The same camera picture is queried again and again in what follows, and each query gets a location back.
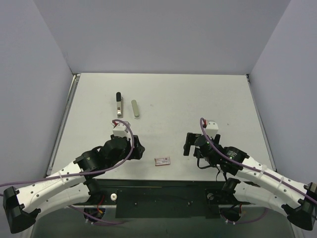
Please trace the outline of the red white staple box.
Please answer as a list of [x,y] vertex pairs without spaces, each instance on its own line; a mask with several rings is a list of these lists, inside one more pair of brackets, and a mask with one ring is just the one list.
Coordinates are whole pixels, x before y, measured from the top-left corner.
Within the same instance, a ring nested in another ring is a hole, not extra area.
[[155,158],[155,166],[170,165],[169,157]]

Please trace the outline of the olive green stapler cover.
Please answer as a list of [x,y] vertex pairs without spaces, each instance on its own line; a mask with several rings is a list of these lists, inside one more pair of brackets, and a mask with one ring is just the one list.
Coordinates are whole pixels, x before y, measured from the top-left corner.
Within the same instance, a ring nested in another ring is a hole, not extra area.
[[132,110],[133,110],[134,117],[136,119],[138,119],[140,117],[140,112],[139,112],[139,107],[138,107],[137,101],[136,100],[132,100],[131,101],[131,105],[132,105]]

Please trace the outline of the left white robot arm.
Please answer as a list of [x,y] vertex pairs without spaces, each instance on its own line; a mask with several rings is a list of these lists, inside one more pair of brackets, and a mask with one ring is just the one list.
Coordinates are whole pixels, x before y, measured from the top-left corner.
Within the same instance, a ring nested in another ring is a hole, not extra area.
[[84,152],[45,181],[21,188],[8,187],[3,192],[2,204],[10,232],[22,232],[41,216],[74,203],[97,204],[102,192],[89,184],[91,179],[120,161],[141,159],[144,151],[138,136],[128,139],[112,135],[103,146]]

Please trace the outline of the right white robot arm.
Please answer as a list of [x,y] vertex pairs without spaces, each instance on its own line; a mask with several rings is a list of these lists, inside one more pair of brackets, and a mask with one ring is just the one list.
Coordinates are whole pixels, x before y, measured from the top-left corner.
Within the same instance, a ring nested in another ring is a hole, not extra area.
[[290,223],[311,231],[317,220],[317,185],[289,179],[256,161],[235,147],[219,145],[220,136],[207,140],[202,134],[187,133],[183,146],[188,156],[191,146],[198,161],[204,159],[231,178],[225,179],[221,197],[227,203],[235,200],[257,204],[284,215]]

